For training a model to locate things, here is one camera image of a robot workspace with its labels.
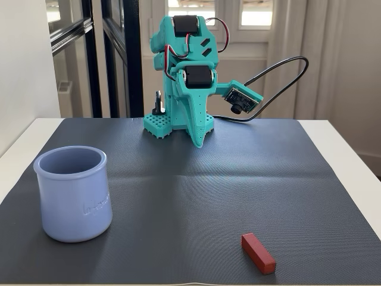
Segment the teal gripper black servo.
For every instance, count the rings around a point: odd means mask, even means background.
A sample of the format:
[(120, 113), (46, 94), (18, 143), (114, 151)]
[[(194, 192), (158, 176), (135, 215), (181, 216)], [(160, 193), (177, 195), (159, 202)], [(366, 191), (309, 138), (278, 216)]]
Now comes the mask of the teal gripper black servo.
[[(175, 86), (192, 142), (201, 148), (208, 132), (206, 92), (213, 94), (217, 89), (216, 65), (212, 61), (201, 60), (178, 63)], [(200, 91), (191, 95), (188, 89)]]

